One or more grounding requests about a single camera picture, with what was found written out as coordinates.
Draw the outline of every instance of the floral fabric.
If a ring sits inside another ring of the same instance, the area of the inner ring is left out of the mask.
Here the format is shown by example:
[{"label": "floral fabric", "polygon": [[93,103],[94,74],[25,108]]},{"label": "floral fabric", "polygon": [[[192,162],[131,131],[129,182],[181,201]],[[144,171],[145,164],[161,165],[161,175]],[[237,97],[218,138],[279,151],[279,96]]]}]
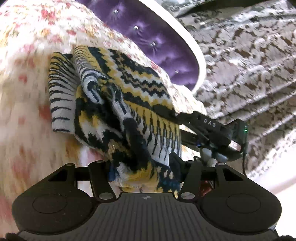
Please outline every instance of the floral fabric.
[{"label": "floral fabric", "polygon": [[102,158],[52,131],[47,77],[54,51],[71,53],[81,44],[119,50],[158,73],[176,111],[205,113],[188,89],[171,84],[136,44],[80,3],[8,0],[0,22],[0,237],[17,232],[11,206],[19,194],[65,163],[87,166]]},{"label": "floral fabric", "polygon": [[[207,62],[196,98],[224,124],[249,124],[245,167],[252,178],[296,147],[295,16],[289,1],[272,0],[178,18]],[[233,167],[241,170],[241,160]]]}]

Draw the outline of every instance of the ribbed black surface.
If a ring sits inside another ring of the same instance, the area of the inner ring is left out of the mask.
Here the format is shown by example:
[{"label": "ribbed black surface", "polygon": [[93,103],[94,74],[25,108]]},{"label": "ribbed black surface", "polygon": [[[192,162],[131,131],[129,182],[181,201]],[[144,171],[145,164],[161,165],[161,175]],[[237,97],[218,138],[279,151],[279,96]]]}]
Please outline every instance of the ribbed black surface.
[{"label": "ribbed black surface", "polygon": [[25,231],[27,241],[269,241],[272,231],[235,235],[213,227],[191,203],[172,194],[123,193],[113,203],[101,204],[79,228],[60,235],[41,236]]}]

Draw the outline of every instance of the purple tufted headboard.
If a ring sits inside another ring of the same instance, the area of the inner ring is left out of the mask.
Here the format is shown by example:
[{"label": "purple tufted headboard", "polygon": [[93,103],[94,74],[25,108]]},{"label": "purple tufted headboard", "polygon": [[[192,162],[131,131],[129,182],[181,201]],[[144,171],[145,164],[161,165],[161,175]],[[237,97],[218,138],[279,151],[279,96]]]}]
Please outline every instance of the purple tufted headboard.
[{"label": "purple tufted headboard", "polygon": [[160,16],[139,0],[78,0],[110,28],[130,38],[171,82],[193,90],[199,87],[200,63],[185,40]]}]

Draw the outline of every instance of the black mechanical arm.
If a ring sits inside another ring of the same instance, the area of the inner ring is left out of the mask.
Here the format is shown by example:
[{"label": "black mechanical arm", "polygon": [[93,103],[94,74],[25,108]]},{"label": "black mechanical arm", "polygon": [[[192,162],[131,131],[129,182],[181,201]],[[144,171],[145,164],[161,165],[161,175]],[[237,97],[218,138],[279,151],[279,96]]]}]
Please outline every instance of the black mechanical arm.
[{"label": "black mechanical arm", "polygon": [[[12,214],[20,232],[9,241],[272,241],[281,204],[270,192],[235,171],[226,162],[245,158],[248,126],[242,120],[228,125],[198,112],[170,112],[155,106],[159,115],[185,124],[182,144],[201,158],[183,161],[171,153],[170,167],[183,182],[178,198],[172,193],[121,193],[116,198],[107,178],[108,163],[88,167],[66,164],[17,197]],[[207,160],[218,161],[208,167]],[[93,197],[78,189],[89,180]],[[203,181],[213,189],[200,195]]]}]

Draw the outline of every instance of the patterned bedspread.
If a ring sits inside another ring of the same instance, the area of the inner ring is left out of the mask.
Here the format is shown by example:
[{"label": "patterned bedspread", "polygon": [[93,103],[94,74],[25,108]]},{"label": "patterned bedspread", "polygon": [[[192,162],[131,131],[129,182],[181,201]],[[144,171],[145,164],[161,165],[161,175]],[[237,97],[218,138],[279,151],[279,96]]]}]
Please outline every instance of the patterned bedspread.
[{"label": "patterned bedspread", "polygon": [[[248,122],[247,173],[252,178],[264,173],[282,153],[296,148],[292,1],[156,1],[184,25],[205,55],[207,76],[196,98],[222,123]],[[241,170],[241,160],[232,164]]]}]

